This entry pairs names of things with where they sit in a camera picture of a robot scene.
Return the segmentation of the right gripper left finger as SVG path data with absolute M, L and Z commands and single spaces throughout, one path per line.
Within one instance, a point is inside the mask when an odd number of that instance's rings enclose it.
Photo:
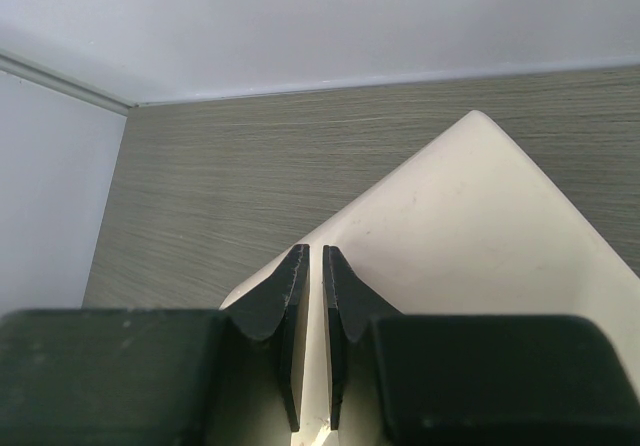
M 296 244 L 273 272 L 227 307 L 233 324 L 266 347 L 290 430 L 300 430 L 310 246 Z

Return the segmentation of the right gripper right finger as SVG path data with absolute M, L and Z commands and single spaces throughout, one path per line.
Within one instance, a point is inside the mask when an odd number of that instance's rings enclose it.
M 348 381 L 350 347 L 362 339 L 373 318 L 399 315 L 400 311 L 357 276 L 337 246 L 323 247 L 322 275 L 330 426 L 338 429 Z

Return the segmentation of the cream cylindrical drawer organizer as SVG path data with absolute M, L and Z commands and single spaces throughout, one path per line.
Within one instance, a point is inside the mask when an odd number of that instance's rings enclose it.
M 260 366 L 212 445 L 635 445 L 639 280 L 539 167 L 473 111 L 306 235 L 300 430 Z M 400 311 L 348 351 L 330 426 L 325 245 Z

